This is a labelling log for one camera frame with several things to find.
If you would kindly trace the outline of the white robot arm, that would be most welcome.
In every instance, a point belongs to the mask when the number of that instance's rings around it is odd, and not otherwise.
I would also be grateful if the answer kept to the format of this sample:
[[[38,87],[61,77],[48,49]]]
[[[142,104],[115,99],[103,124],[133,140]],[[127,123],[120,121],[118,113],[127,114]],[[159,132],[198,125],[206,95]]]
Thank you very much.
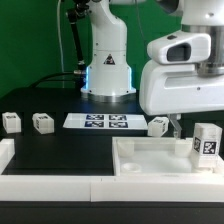
[[[127,27],[110,12],[109,0],[90,0],[92,61],[82,94],[116,102],[137,93],[148,115],[224,110],[224,0],[156,1],[181,18],[181,28],[147,45],[149,61],[135,90]]]

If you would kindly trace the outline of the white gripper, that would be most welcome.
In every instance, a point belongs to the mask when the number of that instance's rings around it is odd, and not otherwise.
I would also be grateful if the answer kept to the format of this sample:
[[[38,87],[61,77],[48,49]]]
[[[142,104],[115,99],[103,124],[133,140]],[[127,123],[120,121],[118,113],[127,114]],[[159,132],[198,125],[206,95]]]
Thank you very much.
[[[224,110],[224,75],[201,75],[197,68],[211,53],[208,34],[177,31],[151,41],[147,52],[140,106],[148,115],[169,114],[175,138],[181,137],[181,113]]]

